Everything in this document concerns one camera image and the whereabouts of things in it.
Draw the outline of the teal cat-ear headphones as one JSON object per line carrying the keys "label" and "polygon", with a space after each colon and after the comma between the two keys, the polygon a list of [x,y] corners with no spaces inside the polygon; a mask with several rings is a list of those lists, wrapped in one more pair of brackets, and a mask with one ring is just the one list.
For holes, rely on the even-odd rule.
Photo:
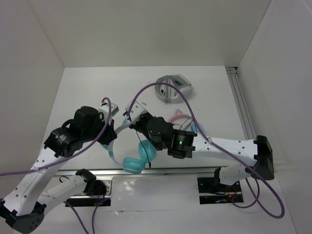
{"label": "teal cat-ear headphones", "polygon": [[101,147],[108,152],[108,157],[112,160],[113,164],[117,168],[130,174],[140,174],[145,170],[146,166],[151,168],[152,161],[157,155],[155,147],[147,139],[142,140],[138,131],[136,131],[136,136],[138,137],[138,146],[136,151],[137,156],[132,156],[129,153],[126,153],[122,161],[116,159],[115,157],[115,140],[113,140],[109,145],[101,145]]}

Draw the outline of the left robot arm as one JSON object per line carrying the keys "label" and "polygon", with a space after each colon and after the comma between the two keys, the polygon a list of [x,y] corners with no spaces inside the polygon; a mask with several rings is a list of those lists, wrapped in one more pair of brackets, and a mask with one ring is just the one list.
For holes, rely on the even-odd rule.
{"label": "left robot arm", "polygon": [[98,109],[83,106],[73,119],[50,133],[31,173],[0,203],[0,215],[13,230],[33,232],[52,209],[74,195],[105,195],[106,185],[86,169],[50,190],[46,186],[75,152],[83,151],[85,143],[109,144],[116,139],[112,117],[117,110],[116,105],[107,103]]}

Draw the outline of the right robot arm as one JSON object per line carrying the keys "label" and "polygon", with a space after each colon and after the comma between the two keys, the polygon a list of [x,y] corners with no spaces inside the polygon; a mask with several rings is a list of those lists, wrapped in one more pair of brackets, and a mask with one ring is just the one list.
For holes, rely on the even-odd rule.
{"label": "right robot arm", "polygon": [[262,181],[274,179],[273,149],[266,136],[250,140],[231,140],[175,129],[172,123],[150,113],[130,117],[130,128],[142,133],[157,151],[177,159],[217,158],[232,160],[233,165],[217,168],[213,186],[224,191],[237,181],[252,177]]}

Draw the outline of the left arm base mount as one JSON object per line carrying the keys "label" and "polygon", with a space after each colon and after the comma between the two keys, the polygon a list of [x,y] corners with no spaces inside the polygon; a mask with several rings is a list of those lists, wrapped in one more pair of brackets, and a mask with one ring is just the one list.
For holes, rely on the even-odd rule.
{"label": "left arm base mount", "polygon": [[112,185],[112,178],[99,177],[90,194],[81,192],[67,199],[66,202],[73,207],[95,207],[98,203],[103,202],[100,207],[109,207],[111,206]]}

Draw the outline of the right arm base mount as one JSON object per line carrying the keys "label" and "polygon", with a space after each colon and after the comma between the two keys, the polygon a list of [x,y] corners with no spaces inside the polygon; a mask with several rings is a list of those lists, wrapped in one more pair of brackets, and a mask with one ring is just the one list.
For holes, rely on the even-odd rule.
{"label": "right arm base mount", "polygon": [[239,182],[234,185],[214,185],[212,177],[198,177],[199,203],[205,204],[225,204],[243,203],[242,189]]}

